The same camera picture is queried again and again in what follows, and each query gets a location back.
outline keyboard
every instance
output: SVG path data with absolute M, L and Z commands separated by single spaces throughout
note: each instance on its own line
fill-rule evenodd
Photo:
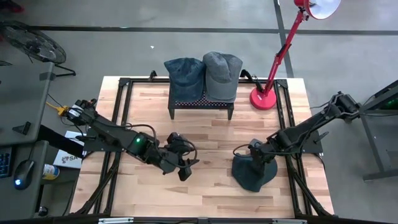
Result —
M 0 178 L 11 176 L 12 148 L 0 148 Z

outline blue cap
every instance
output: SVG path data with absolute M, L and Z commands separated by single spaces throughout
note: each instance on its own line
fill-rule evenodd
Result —
M 206 66 L 195 58 L 177 58 L 164 62 L 169 72 L 170 93 L 175 101 L 194 102 L 203 94 Z

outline desk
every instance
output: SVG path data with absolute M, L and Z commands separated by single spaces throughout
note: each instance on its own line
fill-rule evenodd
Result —
M 99 93 L 97 111 L 108 119 L 112 117 L 119 79 L 104 77 Z M 305 85 L 299 78 L 287 80 L 298 124 L 311 116 Z M 250 105 L 252 88 L 253 85 L 239 85 L 231 121 L 227 120 L 225 111 L 217 110 L 178 110 L 175 119 L 171 120 L 167 109 L 169 84 L 135 83 L 127 121 L 153 126 L 161 144 L 172 131 L 183 134 L 195 143 L 200 162 L 192 167 L 193 174 L 189 179 L 181 182 L 177 172 L 162 175 L 160 169 L 123 154 L 112 216 L 293 217 L 283 157 L 276 157 L 277 176 L 259 193 L 243 190 L 231 176 L 232 150 L 236 146 L 247 144 L 252 138 L 265 139 L 280 129 L 276 108 L 259 111 Z M 150 133 L 145 128 L 137 130 Z M 78 210 L 97 187 L 103 156 L 103 153 L 96 152 L 83 161 L 71 212 Z M 309 189 L 326 210 L 333 213 L 321 162 L 313 155 L 304 155 L 303 164 Z M 300 190 L 298 195 L 300 207 L 304 210 Z
M 12 173 L 15 173 L 20 162 L 29 158 L 35 162 L 32 182 L 25 190 L 17 190 L 14 187 L 14 177 L 0 179 L 0 192 L 2 204 L 0 204 L 0 220 L 17 220 L 32 218 L 39 199 L 40 182 L 42 181 L 45 155 L 49 143 L 39 141 L 35 144 L 21 144 L 14 146 L 14 165 Z
M 83 147 L 41 125 L 53 63 L 11 65 L 0 68 L 0 146 L 45 140 L 57 149 L 81 157 Z M 26 133 L 15 131 L 29 123 Z

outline denim cap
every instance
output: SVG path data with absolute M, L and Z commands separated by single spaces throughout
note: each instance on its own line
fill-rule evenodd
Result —
M 242 60 L 230 54 L 209 52 L 203 56 L 206 64 L 206 99 L 233 103 L 236 99 Z
M 170 91 L 175 101 L 194 102 L 203 93 L 205 64 L 195 58 L 177 58 L 164 62 L 169 72 Z

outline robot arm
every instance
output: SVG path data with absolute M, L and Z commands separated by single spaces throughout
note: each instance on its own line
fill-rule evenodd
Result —
M 126 152 L 146 164 L 152 164 L 163 171 L 171 173 L 180 168 L 178 176 L 185 181 L 192 174 L 190 167 L 199 162 L 195 146 L 183 136 L 172 133 L 167 138 L 167 145 L 159 147 L 155 130 L 146 124 L 118 126 L 98 114 L 95 110 L 96 100 L 78 100 L 68 110 L 66 117 L 77 126 L 89 125 L 87 136 L 78 138 L 85 142 L 87 151 Z M 154 136 L 132 130 L 136 126 L 151 128 Z M 182 158 L 183 154 L 195 151 L 193 160 Z

